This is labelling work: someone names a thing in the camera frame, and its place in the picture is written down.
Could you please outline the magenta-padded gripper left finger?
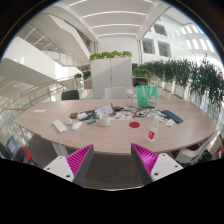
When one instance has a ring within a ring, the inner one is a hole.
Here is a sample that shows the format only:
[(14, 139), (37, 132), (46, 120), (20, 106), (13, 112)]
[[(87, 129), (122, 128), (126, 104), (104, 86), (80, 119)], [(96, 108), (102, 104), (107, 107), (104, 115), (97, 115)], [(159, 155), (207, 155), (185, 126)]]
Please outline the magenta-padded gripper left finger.
[(93, 155), (94, 146), (90, 144), (67, 157), (58, 156), (44, 170), (82, 186)]

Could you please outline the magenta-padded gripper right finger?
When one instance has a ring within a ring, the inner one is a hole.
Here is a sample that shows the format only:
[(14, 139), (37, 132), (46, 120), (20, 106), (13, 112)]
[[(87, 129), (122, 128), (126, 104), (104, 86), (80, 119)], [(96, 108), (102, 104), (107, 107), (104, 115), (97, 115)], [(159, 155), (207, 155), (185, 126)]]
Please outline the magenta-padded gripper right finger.
[(144, 185), (182, 169), (168, 154), (157, 154), (135, 143), (131, 144), (131, 154)]

